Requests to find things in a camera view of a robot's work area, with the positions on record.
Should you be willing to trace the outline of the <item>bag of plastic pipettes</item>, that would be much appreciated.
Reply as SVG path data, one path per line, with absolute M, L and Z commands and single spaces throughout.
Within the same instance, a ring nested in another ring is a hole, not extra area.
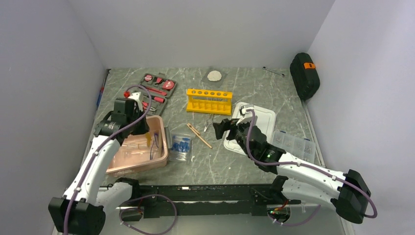
M 146 146 L 146 140 L 132 140 L 125 141 L 121 146 L 120 151 L 127 157 L 149 158 L 150 147 Z

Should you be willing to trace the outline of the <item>wooden test tube clamp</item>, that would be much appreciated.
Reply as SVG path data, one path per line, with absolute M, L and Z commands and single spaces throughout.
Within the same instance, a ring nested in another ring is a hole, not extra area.
M 205 139 L 202 138 L 200 132 L 196 128 L 194 128 L 193 125 L 191 125 L 190 123 L 187 123 L 186 125 L 196 135 L 197 138 L 199 138 L 207 147 L 212 149 L 212 146 Z

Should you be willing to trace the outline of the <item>pink plastic bin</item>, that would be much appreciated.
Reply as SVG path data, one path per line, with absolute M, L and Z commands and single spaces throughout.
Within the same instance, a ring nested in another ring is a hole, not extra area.
M 168 146 L 163 119 L 160 116 L 148 116 L 146 121 L 149 132 L 126 138 L 106 174 L 122 177 L 166 166 Z

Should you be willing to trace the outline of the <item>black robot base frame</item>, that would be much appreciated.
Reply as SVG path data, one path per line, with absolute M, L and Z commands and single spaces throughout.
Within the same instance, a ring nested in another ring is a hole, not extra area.
M 271 184 L 142 185 L 138 194 L 122 206 L 139 209 L 144 218 L 159 218 L 175 214 L 266 216 L 269 210 L 299 203 L 299 200 L 284 198 Z

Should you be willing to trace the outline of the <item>blue safety glasses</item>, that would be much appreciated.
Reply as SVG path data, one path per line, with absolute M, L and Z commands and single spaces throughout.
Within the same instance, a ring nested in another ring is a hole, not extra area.
M 150 147 L 149 160 L 154 160 L 160 158 L 162 155 L 162 142 L 161 135 L 159 132 L 153 133 L 153 138 Z

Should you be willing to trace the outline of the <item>yellow rubber tubing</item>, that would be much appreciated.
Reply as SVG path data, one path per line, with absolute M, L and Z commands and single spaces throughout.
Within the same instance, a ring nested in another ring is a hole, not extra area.
M 146 138 L 146 146 L 147 147 L 150 147 L 151 139 L 152 139 L 151 133 L 150 132 L 147 132 L 147 133 L 144 134 L 144 136 Z

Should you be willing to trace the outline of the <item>bag of blue caps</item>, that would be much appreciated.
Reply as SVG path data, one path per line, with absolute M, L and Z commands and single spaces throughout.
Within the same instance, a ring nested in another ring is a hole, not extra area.
M 192 136 L 173 133 L 169 149 L 169 160 L 172 162 L 189 162 L 191 157 Z

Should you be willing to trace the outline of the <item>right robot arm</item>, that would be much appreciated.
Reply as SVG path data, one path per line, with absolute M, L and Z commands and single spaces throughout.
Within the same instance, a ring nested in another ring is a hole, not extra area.
M 214 122 L 215 136 L 220 140 L 228 132 L 226 139 L 235 140 L 258 168 L 276 175 L 269 191 L 272 201 L 313 201 L 331 207 L 341 218 L 355 224 L 377 217 L 370 189 L 359 172 L 350 169 L 345 173 L 308 163 L 268 143 L 252 123 L 237 121 Z

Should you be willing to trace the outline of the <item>yellow test tube rack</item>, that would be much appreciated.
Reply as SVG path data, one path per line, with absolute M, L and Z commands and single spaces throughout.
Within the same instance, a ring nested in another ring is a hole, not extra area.
M 232 112 L 232 92 L 187 89 L 187 112 L 227 115 Z

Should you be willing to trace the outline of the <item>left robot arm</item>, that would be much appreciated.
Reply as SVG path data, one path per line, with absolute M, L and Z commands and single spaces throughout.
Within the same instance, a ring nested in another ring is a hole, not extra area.
M 58 232 L 64 235 L 98 235 L 107 214 L 125 202 L 133 206 L 141 192 L 128 182 L 115 183 L 100 192 L 115 154 L 130 135 L 149 132 L 140 98 L 117 98 L 114 108 L 96 125 L 91 148 L 78 174 L 60 197 L 53 197 L 48 211 Z

